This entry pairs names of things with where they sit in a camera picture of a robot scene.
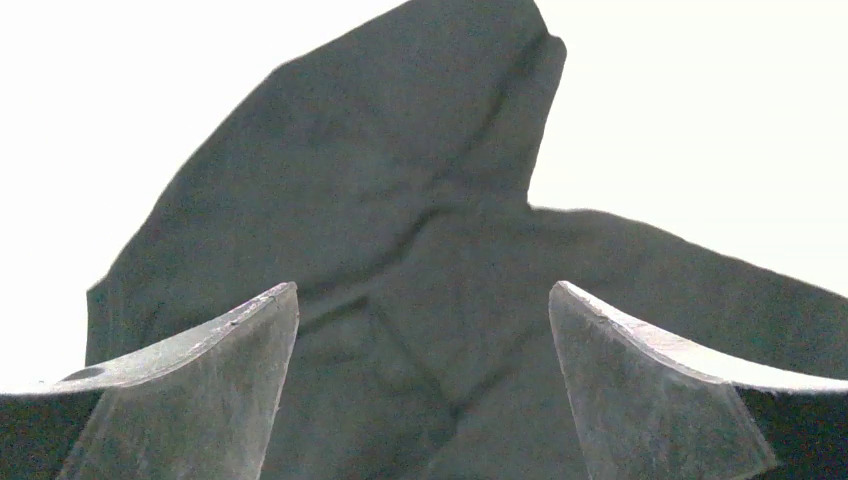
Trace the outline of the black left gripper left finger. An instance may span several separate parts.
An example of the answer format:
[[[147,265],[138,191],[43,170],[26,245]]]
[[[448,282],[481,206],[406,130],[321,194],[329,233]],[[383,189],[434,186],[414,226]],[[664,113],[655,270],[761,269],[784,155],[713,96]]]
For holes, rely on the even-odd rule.
[[[170,338],[1,396],[5,479],[256,479],[299,324],[279,284]]]

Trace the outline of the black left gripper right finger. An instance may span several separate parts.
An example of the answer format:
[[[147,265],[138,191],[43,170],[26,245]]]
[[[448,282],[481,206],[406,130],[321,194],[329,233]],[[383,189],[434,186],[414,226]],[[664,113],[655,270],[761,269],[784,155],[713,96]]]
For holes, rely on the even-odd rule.
[[[593,479],[843,479],[847,384],[744,360],[565,281],[549,318]]]

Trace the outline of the black t shirt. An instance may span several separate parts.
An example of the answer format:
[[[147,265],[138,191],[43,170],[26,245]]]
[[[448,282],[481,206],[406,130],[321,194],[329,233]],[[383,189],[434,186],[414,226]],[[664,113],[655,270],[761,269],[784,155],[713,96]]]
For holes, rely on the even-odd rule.
[[[847,301],[527,190],[566,57],[531,1],[410,1],[273,71],[87,294],[86,366],[282,283],[256,479],[593,479],[549,318],[571,283],[708,348],[847,378]]]

